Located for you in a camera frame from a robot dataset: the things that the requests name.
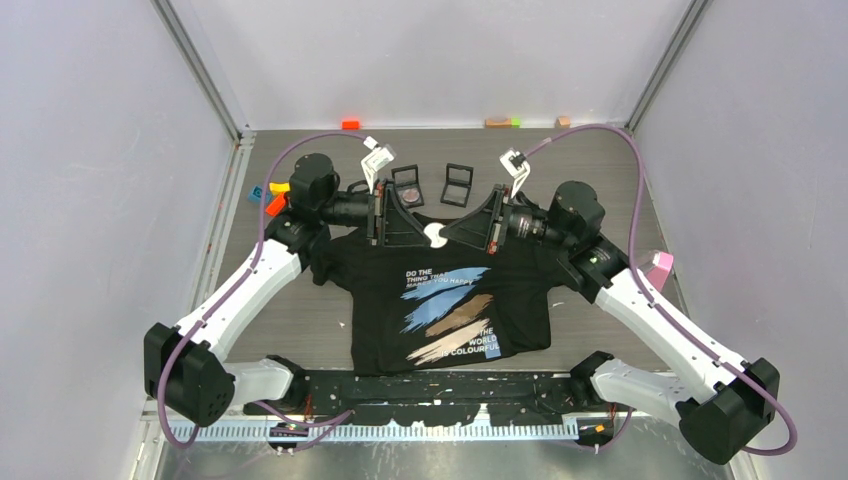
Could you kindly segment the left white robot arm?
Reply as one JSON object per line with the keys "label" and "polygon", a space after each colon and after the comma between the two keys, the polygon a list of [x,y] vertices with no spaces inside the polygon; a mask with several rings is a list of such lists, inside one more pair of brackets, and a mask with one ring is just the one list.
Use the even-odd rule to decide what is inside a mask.
{"label": "left white robot arm", "polygon": [[297,160],[285,207],[264,222],[248,258],[207,300],[173,326],[157,323],[144,337],[147,391],[162,420],[173,410],[198,427],[215,423],[230,407],[270,401],[280,412],[298,412],[307,398],[302,370],[270,355],[255,362],[227,358],[246,327],[295,280],[330,240],[332,225],[362,227],[380,245],[390,214],[403,212],[391,182],[378,171],[395,158],[389,146],[372,148],[361,161],[365,189],[342,191],[330,158]]}

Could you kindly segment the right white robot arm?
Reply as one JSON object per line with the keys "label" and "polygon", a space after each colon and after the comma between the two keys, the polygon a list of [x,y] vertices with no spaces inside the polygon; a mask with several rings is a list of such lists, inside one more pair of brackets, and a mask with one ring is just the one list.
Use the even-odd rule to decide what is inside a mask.
{"label": "right white robot arm", "polygon": [[429,225],[425,234],[435,248],[453,241],[490,255],[513,240],[552,249],[563,284],[629,328],[674,373],[665,377],[595,352],[570,372],[577,406],[641,410],[677,427],[715,464],[751,452],[750,441],[775,418],[779,371],[723,346],[665,299],[602,234],[604,215],[583,182],[562,183],[546,210],[498,185],[482,207],[445,226]]}

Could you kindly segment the black printed t-shirt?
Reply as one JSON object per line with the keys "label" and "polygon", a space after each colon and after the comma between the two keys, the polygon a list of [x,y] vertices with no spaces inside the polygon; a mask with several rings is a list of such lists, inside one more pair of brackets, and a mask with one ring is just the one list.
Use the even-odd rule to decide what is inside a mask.
{"label": "black printed t-shirt", "polygon": [[495,254],[448,242],[377,247],[362,229],[311,262],[317,285],[352,297],[356,374],[467,366],[551,345],[548,294],[564,283],[554,251],[511,240]]}

